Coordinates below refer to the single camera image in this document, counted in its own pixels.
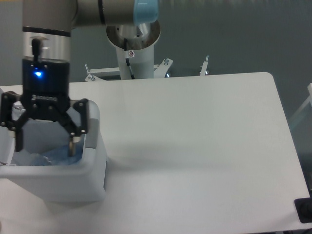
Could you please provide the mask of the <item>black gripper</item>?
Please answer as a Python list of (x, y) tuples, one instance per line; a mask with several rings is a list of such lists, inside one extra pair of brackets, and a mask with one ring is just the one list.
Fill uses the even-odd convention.
[[(59, 121), (69, 135), (68, 156), (76, 153), (76, 144), (88, 133), (88, 99), (69, 99), (70, 63), (22, 60), (23, 93), (4, 92), (0, 102), (0, 125), (13, 132), (15, 152), (23, 149), (23, 126), (29, 118)], [(13, 106), (21, 101), (26, 109), (13, 119)]]

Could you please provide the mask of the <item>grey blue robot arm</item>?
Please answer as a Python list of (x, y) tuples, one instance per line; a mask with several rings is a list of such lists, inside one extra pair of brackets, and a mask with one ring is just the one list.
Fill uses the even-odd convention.
[(156, 0), (25, 0), (22, 3), (22, 94), (1, 95), (0, 124), (23, 149), (23, 127), (30, 120), (58, 122), (69, 135), (69, 155), (89, 132), (89, 100), (69, 97), (71, 31), (104, 25), (119, 46), (131, 79), (138, 75), (131, 53), (160, 36)]

